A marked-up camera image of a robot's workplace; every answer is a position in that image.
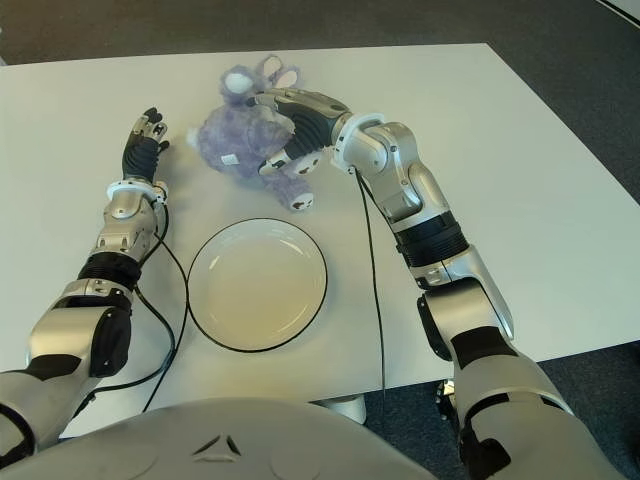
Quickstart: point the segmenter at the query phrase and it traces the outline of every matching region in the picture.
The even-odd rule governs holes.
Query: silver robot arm
[[[368,183],[418,286],[434,352],[454,364],[459,448],[472,478],[622,478],[544,372],[511,343],[511,314],[467,243],[411,131],[353,115],[317,93],[275,89],[252,103],[294,121],[294,139],[260,173],[324,146]]]
[[[84,397],[127,362],[132,291],[157,225],[153,184],[167,127],[155,108],[135,123],[123,180],[109,186],[104,227],[82,267],[33,328],[29,364],[0,374],[0,468],[56,443]]]

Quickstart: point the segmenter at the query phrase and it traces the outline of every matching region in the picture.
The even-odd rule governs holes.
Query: tabletop
[[[278,52],[304,87],[355,112],[383,112],[414,132],[421,158],[507,300],[516,346],[544,360],[640,336],[640,208],[589,150],[486,45]],[[238,220],[293,223],[318,243],[328,271],[323,307],[292,342],[243,354],[191,323],[154,406],[211,396],[316,400],[380,387],[379,339],[362,203],[355,179],[329,164],[310,176],[316,203],[290,213],[265,191],[240,187],[205,165],[185,133],[221,104],[218,78],[264,52],[83,60],[0,69],[0,369],[19,368],[29,331],[77,275],[101,227],[106,185],[119,178],[123,141],[156,105],[172,148],[157,178],[170,189],[168,243],[183,264]],[[387,383],[444,378],[415,302],[420,290],[373,215]],[[177,328],[184,292],[160,250],[141,289]],[[143,376],[168,342],[134,304],[130,360],[115,378]],[[152,385],[107,393],[66,434],[139,411]]]

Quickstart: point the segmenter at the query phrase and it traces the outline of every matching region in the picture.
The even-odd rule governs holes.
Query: white plate
[[[196,255],[189,277],[202,333],[243,352],[276,348],[300,334],[326,289],[318,245],[298,227],[268,218],[216,233]]]

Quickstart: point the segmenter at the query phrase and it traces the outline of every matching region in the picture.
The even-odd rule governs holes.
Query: purple stuffed animal
[[[246,100],[260,90],[298,86],[300,72],[284,68],[280,59],[270,55],[255,70],[237,65],[222,75],[220,93],[224,105],[213,110],[204,125],[192,130],[188,143],[210,167],[239,180],[259,178],[280,203],[294,211],[313,204],[313,193],[304,175],[315,169],[321,152],[307,155],[261,176],[260,164],[281,150],[293,132],[293,123],[268,107],[249,107]]]

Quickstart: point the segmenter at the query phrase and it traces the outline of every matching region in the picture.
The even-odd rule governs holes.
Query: gray carpet
[[[0,26],[8,63],[487,42],[640,201],[640,30],[594,0],[0,0]],[[543,364],[633,479],[638,363],[624,345]],[[388,392],[384,436],[441,478],[465,478],[433,390]],[[367,402],[369,426],[380,432],[379,394]]]

